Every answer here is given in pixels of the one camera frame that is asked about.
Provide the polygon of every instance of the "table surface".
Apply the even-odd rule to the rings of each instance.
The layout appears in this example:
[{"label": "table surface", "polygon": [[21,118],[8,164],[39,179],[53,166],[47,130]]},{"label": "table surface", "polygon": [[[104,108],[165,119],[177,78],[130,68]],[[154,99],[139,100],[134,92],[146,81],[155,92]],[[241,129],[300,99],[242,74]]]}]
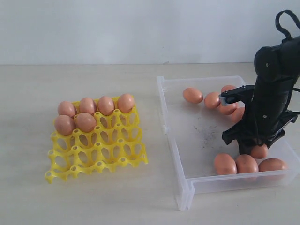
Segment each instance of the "table surface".
[{"label": "table surface", "polygon": [[[161,128],[156,77],[240,75],[255,83],[252,63],[1,66],[0,224],[297,224],[300,176],[288,186],[195,195],[189,211],[174,199],[175,172]],[[50,133],[61,101],[134,94],[149,164],[93,173],[67,182],[44,178]],[[290,109],[300,110],[295,93]],[[286,138],[300,155],[296,131]]]}]

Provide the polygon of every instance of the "yellow plastic egg tray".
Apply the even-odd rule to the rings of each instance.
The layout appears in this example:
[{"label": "yellow plastic egg tray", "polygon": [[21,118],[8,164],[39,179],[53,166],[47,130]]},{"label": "yellow plastic egg tray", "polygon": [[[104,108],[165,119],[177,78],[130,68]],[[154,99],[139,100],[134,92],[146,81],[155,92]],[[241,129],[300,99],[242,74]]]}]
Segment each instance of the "yellow plastic egg tray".
[{"label": "yellow plastic egg tray", "polygon": [[[115,106],[118,98],[112,98]],[[73,105],[79,111],[79,102]],[[148,163],[136,107],[129,113],[115,109],[109,116],[96,112],[94,118],[97,125],[91,132],[75,129],[70,136],[62,136],[57,131],[51,134],[53,148],[48,152],[51,168],[45,173],[49,183],[55,177],[67,180],[68,176],[77,178],[78,173],[101,173],[105,168],[114,172],[117,166]]]}]

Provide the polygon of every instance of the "transparent plastic box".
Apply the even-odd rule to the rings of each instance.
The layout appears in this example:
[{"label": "transparent plastic box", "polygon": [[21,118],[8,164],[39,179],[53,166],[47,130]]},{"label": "transparent plastic box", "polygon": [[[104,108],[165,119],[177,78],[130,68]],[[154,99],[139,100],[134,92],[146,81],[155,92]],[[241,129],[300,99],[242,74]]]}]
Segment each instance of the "transparent plastic box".
[{"label": "transparent plastic box", "polygon": [[[204,101],[198,105],[186,102],[182,92],[187,87],[195,87],[206,96],[228,84],[240,87],[245,82],[240,76],[171,80],[157,77],[163,127],[177,174],[176,200],[181,211],[191,207],[194,194],[286,185],[299,173],[298,156],[285,138],[281,138],[270,147],[266,158],[285,161],[288,170],[216,175],[213,160],[218,153],[226,152],[233,158],[239,155],[236,141],[226,145],[221,138],[222,132],[233,124],[229,116],[204,107]],[[251,182],[246,179],[253,177],[255,180]]]}]

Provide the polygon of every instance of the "egg tray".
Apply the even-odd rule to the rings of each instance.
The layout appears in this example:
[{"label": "egg tray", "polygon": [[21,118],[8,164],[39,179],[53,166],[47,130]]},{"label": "egg tray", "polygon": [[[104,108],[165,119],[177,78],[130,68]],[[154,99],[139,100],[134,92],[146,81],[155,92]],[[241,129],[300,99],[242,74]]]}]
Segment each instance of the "egg tray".
[{"label": "egg tray", "polygon": [[[112,98],[115,106],[118,99]],[[73,105],[79,112],[79,102],[73,102]],[[117,166],[131,164],[136,167],[140,162],[148,163],[135,106],[129,113],[122,113],[117,108],[109,116],[96,112],[94,118],[97,125],[91,132],[74,129],[69,136],[57,131],[51,134],[53,148],[48,152],[51,168],[45,173],[48,183],[55,177],[67,180],[69,175],[77,178],[79,173],[101,173],[105,168],[115,172]]]}]

